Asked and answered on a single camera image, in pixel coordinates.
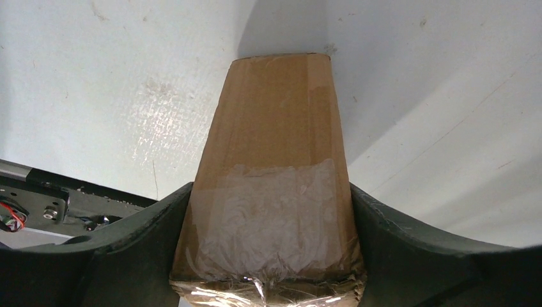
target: round hole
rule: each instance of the round hole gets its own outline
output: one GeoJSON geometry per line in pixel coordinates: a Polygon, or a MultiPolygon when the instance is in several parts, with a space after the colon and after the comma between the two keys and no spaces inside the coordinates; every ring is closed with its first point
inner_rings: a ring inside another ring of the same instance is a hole
{"type": "Polygon", "coordinates": [[[80,235],[78,237],[73,237],[70,240],[67,240],[66,242],[64,242],[64,244],[83,243],[89,241],[90,239],[92,239],[92,237],[89,235],[80,235]]]}

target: bolt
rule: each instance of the bolt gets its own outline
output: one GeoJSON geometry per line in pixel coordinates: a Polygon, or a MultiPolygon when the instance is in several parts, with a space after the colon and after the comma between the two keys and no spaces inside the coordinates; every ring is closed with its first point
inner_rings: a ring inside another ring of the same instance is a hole
{"type": "Polygon", "coordinates": [[[43,217],[46,218],[46,219],[54,219],[57,214],[58,214],[58,212],[56,212],[53,209],[45,209],[43,211],[43,217]]]}

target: brown cardboard package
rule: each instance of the brown cardboard package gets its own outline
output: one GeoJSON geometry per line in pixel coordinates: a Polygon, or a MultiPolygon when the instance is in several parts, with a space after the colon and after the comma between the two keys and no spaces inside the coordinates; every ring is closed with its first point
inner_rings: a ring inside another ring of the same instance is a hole
{"type": "Polygon", "coordinates": [[[170,284],[201,306],[356,306],[363,276],[330,58],[234,61],[170,284]]]}

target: dirt spot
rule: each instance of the dirt spot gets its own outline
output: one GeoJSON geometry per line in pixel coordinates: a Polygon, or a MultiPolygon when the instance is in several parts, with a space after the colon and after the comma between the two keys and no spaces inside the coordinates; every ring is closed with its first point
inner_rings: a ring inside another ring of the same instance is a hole
{"type": "Polygon", "coordinates": [[[420,28],[423,28],[425,24],[427,23],[427,18],[424,16],[422,20],[420,21],[420,28]]]}
{"type": "Polygon", "coordinates": [[[91,6],[91,9],[92,9],[92,13],[94,14],[94,16],[98,17],[98,19],[100,19],[100,21],[107,21],[109,20],[109,18],[107,18],[106,16],[104,16],[104,14],[102,14],[98,8],[96,7],[96,4],[94,3],[94,1],[92,1],[90,3],[90,6],[91,6]]]}
{"type": "Polygon", "coordinates": [[[332,56],[335,53],[337,53],[337,48],[335,47],[334,43],[328,43],[327,45],[323,46],[324,53],[328,56],[332,56]]]}

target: cable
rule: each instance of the cable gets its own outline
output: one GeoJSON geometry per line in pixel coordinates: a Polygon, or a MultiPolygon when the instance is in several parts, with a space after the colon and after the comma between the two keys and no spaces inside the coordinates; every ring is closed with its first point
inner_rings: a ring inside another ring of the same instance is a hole
{"type": "Polygon", "coordinates": [[[0,202],[0,205],[6,209],[8,209],[8,211],[10,212],[10,214],[12,215],[12,218],[14,218],[17,222],[19,222],[20,224],[20,228],[17,229],[16,231],[19,231],[21,229],[24,228],[24,222],[23,220],[20,219],[20,217],[17,215],[17,213],[15,211],[13,211],[13,209],[11,208],[11,206],[3,203],[3,202],[0,202]]]}

